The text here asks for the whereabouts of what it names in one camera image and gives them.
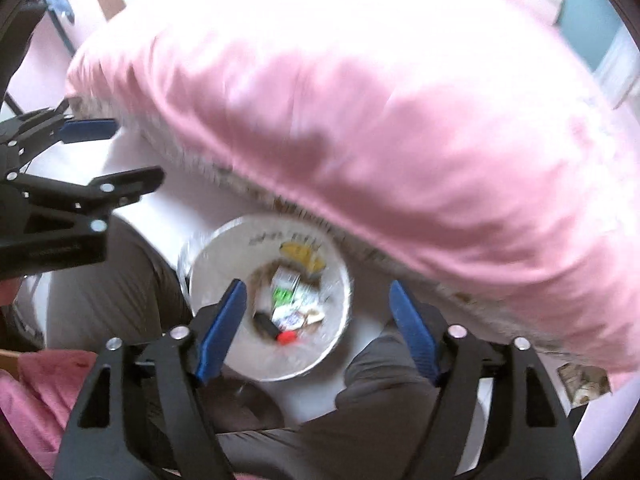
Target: gray pants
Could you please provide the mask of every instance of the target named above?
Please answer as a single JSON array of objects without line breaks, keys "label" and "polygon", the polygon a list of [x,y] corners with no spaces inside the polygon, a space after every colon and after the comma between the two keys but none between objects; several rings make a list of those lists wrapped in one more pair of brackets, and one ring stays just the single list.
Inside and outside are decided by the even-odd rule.
[{"label": "gray pants", "polygon": [[[174,272],[128,224],[113,220],[109,259],[57,272],[50,288],[47,343],[100,351],[187,323]],[[219,435],[236,472],[270,480],[402,478],[437,396],[389,326],[351,362],[336,410],[298,428]]]}]

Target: white floor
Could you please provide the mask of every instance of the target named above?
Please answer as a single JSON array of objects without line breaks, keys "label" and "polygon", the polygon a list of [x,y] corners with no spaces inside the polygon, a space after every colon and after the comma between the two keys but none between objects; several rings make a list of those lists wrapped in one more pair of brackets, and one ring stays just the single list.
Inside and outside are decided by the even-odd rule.
[{"label": "white floor", "polygon": [[[142,232],[174,267],[180,248],[193,234],[214,230],[233,218],[262,210],[255,203],[219,189],[202,177],[174,168],[144,139],[128,132],[121,132],[110,141],[55,145],[33,161],[29,172],[86,184],[99,174],[153,165],[165,168],[167,177],[164,185],[158,192],[145,196],[140,203],[119,209],[118,214]],[[391,276],[352,260],[349,263],[354,277],[353,318],[338,348],[307,376],[267,384],[264,388],[276,399],[288,424],[303,422],[333,409],[335,394],[343,386],[344,368],[390,319],[386,296]],[[36,301],[32,319],[40,326],[45,325],[46,319],[46,282],[46,279],[41,280],[34,294]],[[436,296],[429,299],[450,322],[461,323],[480,337],[498,339],[490,329],[452,304]],[[567,409],[568,400],[554,372],[558,363],[548,358],[543,362]],[[491,398],[491,382],[484,380],[478,394],[479,407],[472,437],[460,471],[472,466],[477,457]],[[615,397],[605,397],[588,407],[575,436],[583,474],[593,468],[609,449],[639,398],[640,378]]]}]

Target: white bowl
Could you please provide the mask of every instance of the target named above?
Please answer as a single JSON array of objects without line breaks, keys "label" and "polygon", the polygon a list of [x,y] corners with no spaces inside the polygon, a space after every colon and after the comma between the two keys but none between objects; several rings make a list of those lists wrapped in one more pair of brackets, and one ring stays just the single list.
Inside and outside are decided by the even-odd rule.
[{"label": "white bowl", "polygon": [[178,275],[195,313],[217,303],[234,278],[250,288],[249,278],[259,267],[282,258],[283,242],[304,240],[318,247],[326,263],[320,279],[326,317],[318,327],[303,330],[294,343],[281,346],[258,333],[253,305],[248,304],[225,364],[251,380],[282,381],[305,374],[337,345],[351,308],[351,279],[342,256],[327,233],[277,214],[243,216],[212,234],[194,237],[181,251]]}]

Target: pink pillow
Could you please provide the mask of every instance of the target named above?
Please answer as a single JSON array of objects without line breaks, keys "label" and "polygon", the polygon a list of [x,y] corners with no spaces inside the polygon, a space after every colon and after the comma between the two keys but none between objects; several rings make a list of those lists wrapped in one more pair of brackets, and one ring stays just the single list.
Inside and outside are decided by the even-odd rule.
[{"label": "pink pillow", "polygon": [[139,0],[67,88],[639,368],[636,161],[587,68],[508,0]]}]

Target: trash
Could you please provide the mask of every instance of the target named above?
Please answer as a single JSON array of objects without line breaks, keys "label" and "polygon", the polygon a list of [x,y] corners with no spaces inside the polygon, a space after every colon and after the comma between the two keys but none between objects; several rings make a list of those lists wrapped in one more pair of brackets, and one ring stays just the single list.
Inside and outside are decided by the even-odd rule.
[{"label": "trash", "polygon": [[567,363],[558,368],[572,408],[577,408],[611,391],[606,371],[595,366]]},{"label": "trash", "polygon": [[270,316],[267,316],[263,312],[256,312],[254,314],[254,323],[271,339],[277,341],[281,345],[287,345],[293,343],[298,335],[295,332],[283,332],[280,330],[271,320]]},{"label": "trash", "polygon": [[305,321],[307,325],[320,323],[324,320],[324,312],[321,312],[320,310],[316,310],[314,308],[310,308],[309,310],[307,310],[305,315]]},{"label": "trash", "polygon": [[299,283],[293,291],[292,303],[305,310],[317,307],[320,304],[320,291],[313,285]]},{"label": "trash", "polygon": [[258,286],[255,290],[255,311],[262,312],[271,319],[271,314],[273,313],[273,294],[271,293],[271,287],[267,284],[266,286]]},{"label": "trash", "polygon": [[273,323],[283,332],[300,330],[305,325],[305,319],[305,315],[291,304],[276,307],[271,317]]},{"label": "trash", "polygon": [[279,307],[292,304],[293,293],[299,281],[300,275],[297,272],[293,272],[285,267],[278,267],[278,270],[276,270],[271,280],[273,306]]},{"label": "trash", "polygon": [[280,246],[280,253],[302,266],[309,276],[315,276],[326,267],[326,263],[318,254],[318,249],[313,245],[284,242]]}]

